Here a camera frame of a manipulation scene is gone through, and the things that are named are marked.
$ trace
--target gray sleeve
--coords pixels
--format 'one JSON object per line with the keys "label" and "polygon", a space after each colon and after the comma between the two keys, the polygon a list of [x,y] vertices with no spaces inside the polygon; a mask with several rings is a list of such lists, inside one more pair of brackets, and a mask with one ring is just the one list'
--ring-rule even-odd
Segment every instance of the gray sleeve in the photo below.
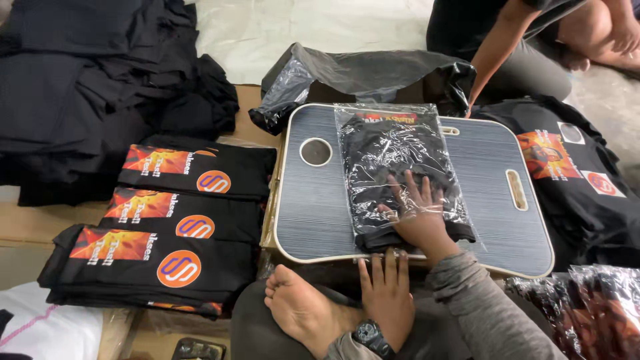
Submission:
{"label": "gray sleeve", "polygon": [[337,338],[327,351],[323,360],[381,360],[373,351],[353,341],[351,333]]}
{"label": "gray sleeve", "polygon": [[474,359],[566,359],[472,254],[441,260],[427,275],[427,282],[436,301],[456,317]]}

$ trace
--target wristwatch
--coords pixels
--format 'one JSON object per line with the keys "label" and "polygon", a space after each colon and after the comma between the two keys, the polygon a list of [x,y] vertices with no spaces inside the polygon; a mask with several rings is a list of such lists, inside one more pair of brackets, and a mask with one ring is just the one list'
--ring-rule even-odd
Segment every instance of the wristwatch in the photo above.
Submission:
{"label": "wristwatch", "polygon": [[357,343],[361,343],[369,350],[373,351],[382,360],[392,360],[396,356],[396,352],[382,336],[380,326],[375,321],[368,319],[362,322],[354,332],[351,338]]}

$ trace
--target gray striped tray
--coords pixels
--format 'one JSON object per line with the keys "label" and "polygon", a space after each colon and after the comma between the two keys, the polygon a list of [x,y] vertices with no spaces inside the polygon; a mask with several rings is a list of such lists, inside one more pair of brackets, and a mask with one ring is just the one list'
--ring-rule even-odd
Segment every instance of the gray striped tray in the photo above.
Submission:
{"label": "gray striped tray", "polygon": [[[289,119],[274,238],[282,254],[297,263],[369,256],[354,244],[333,112],[331,105],[306,104]],[[546,276],[554,252],[515,135],[496,122],[440,121],[477,238],[458,245],[472,250],[486,268]],[[300,148],[309,138],[330,145],[327,164],[310,166],[302,160]],[[512,179],[519,177],[519,188],[509,185],[509,173]],[[517,203],[514,192],[520,194]],[[424,259],[420,252],[410,257]]]}

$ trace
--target person's hand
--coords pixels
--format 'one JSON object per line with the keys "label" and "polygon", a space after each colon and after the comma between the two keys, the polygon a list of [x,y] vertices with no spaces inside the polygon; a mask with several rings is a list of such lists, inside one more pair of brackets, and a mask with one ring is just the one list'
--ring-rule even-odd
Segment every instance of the person's hand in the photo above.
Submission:
{"label": "person's hand", "polygon": [[396,271],[396,257],[387,249],[385,271],[379,254],[371,258],[369,278],[364,259],[358,261],[362,304],[366,315],[378,323],[382,336],[397,353],[406,341],[415,317],[413,297],[409,293],[409,260],[405,251],[400,254],[400,265]]}
{"label": "person's hand", "polygon": [[640,49],[640,24],[635,19],[614,22],[611,30],[614,41],[611,51],[627,55]]}
{"label": "person's hand", "polygon": [[406,242],[420,249],[427,257],[428,265],[434,267],[440,260],[460,251],[444,226],[442,190],[438,191],[434,201],[428,177],[422,178],[422,193],[418,191],[410,170],[406,171],[405,177],[406,191],[402,190],[393,176],[388,178],[391,190],[402,204],[400,218],[395,211],[382,204],[378,205],[378,211],[385,213],[397,233]]}

